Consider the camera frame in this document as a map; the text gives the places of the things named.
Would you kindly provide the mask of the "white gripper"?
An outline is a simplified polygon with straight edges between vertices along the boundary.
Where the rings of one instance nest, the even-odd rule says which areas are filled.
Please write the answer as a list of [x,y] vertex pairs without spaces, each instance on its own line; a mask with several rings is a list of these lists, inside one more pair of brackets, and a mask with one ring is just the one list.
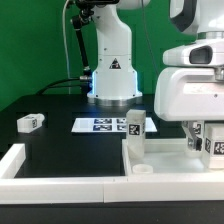
[[165,121],[183,121],[188,148],[200,151],[198,121],[224,120],[224,81],[215,79],[212,68],[166,68],[157,81],[154,111]]

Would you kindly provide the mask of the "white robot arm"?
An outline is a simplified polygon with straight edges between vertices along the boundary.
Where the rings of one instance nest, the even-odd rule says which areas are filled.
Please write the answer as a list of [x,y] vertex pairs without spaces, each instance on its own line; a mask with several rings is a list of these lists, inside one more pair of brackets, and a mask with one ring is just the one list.
[[[101,105],[125,105],[139,99],[137,72],[132,67],[132,33],[119,9],[137,9],[150,0],[75,0],[76,31],[94,22],[98,65],[90,71],[88,99]],[[167,66],[157,81],[154,111],[165,121],[180,121],[188,147],[202,149],[203,123],[224,120],[224,0],[170,0],[169,19],[184,34],[197,39],[163,54]]]

